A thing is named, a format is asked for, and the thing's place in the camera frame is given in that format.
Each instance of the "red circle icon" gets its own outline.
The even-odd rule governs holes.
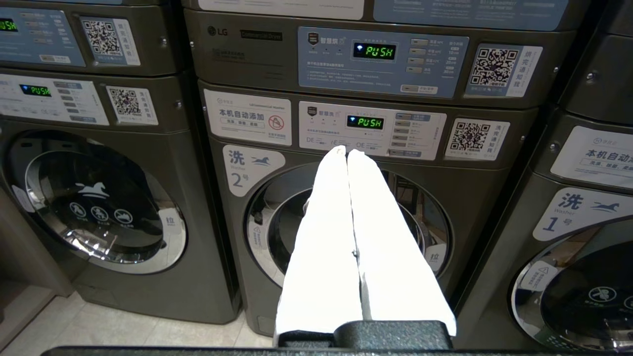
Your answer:
[[[277,115],[273,115],[268,119],[268,124],[273,128],[273,130],[281,130],[284,128],[284,119]]]

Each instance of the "number 1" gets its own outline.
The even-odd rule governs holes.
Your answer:
[[[552,220],[551,224],[549,226],[547,226],[547,227],[543,227],[543,230],[545,230],[545,231],[554,231],[553,227],[554,227],[554,224],[556,223],[556,221],[558,220],[558,218],[557,217],[551,217],[550,219]]]

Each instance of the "qr code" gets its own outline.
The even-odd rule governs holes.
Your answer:
[[[517,58],[517,49],[480,48],[470,83],[476,86],[508,86]]]
[[[85,34],[96,54],[123,56],[115,26],[107,21],[84,20]]]
[[[453,131],[451,149],[479,152],[484,148],[490,125],[474,122],[458,122]]]
[[[110,88],[110,96],[119,115],[141,115],[139,98],[136,96],[135,90]]]

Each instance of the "stacked washer dryer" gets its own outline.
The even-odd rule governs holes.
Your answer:
[[[253,330],[339,144],[378,162],[450,297],[588,5],[535,3],[184,0]]]
[[[84,300],[224,323],[241,298],[206,199],[179,5],[3,1],[0,182]]]
[[[457,347],[633,350],[632,14],[606,9],[460,303]]]

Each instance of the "number 2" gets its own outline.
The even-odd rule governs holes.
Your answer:
[[[231,173],[231,175],[232,175],[232,176],[234,176],[234,177],[237,177],[237,180],[233,183],[233,187],[240,187],[240,188],[243,188],[243,187],[242,187],[242,185],[241,185],[241,184],[239,184],[239,183],[240,183],[240,181],[242,180],[242,177],[240,177],[240,175],[239,175],[239,174],[237,174],[237,173]]]
[[[554,231],[553,227],[554,227],[554,224],[556,223],[556,221],[558,221],[558,218],[557,217],[551,217],[550,220],[552,220],[552,222],[549,224],[549,226],[543,227],[543,230],[545,230],[545,231]]]

